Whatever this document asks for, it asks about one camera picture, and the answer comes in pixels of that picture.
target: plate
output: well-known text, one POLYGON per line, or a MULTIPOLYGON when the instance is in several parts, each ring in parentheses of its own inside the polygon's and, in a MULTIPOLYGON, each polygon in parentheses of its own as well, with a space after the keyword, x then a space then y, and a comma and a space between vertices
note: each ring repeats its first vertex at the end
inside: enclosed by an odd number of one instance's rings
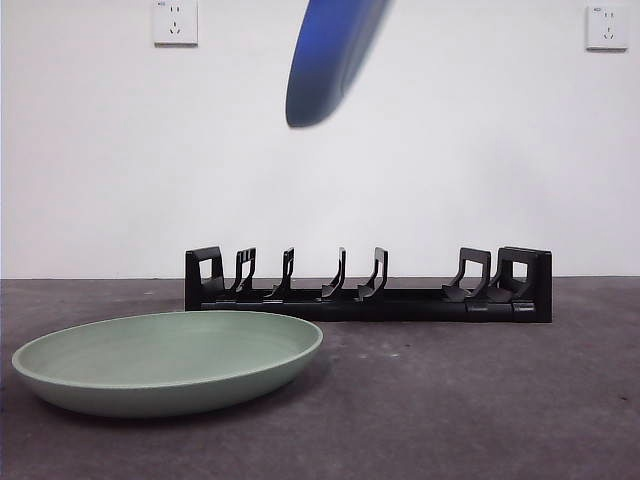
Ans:
POLYGON ((107 417, 162 417, 226 407, 291 381, 322 331, 262 312, 177 312, 61 330, 13 355, 42 399, 107 417))

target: gray floor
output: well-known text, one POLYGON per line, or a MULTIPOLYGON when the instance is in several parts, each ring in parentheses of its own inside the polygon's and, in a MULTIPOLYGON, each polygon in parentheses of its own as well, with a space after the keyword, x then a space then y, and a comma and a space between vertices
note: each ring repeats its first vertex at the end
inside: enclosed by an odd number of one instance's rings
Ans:
POLYGON ((286 387, 157 421, 49 406, 10 356, 63 327, 180 310, 182 282, 2 294, 3 478, 640 478, 640 278, 556 279, 550 325, 321 324, 320 353, 286 387))

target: electrical outlet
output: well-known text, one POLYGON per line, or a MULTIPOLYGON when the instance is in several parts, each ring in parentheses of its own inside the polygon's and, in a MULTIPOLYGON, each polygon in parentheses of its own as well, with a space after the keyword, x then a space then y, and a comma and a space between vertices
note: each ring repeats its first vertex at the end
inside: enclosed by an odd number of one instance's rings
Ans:
POLYGON ((197 45, 197 0, 155 0, 153 41, 158 46, 197 45))
POLYGON ((628 8, 587 7, 587 50, 626 50, 629 48, 628 8))

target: blue object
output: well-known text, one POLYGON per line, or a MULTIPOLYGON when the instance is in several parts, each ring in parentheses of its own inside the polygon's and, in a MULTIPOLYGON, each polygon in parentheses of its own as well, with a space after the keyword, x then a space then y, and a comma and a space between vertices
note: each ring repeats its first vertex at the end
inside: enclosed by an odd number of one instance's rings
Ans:
POLYGON ((337 108, 390 1, 309 1, 289 74, 289 126, 314 125, 337 108))

